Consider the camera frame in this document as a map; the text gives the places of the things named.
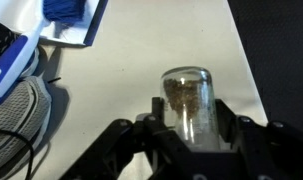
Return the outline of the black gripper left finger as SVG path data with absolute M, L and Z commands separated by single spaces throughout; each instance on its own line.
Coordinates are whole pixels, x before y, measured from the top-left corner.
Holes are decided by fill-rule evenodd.
M 153 97 L 141 120 L 114 120 L 59 180 L 117 180 L 140 152 L 152 169 L 148 180 L 190 180 L 190 151 L 163 118 L 164 101 Z

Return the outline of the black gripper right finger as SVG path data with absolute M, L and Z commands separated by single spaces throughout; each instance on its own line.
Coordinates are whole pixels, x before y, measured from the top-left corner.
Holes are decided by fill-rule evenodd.
M 303 180 L 303 132 L 283 121 L 258 125 L 215 100 L 222 139 L 243 160 L 250 180 Z

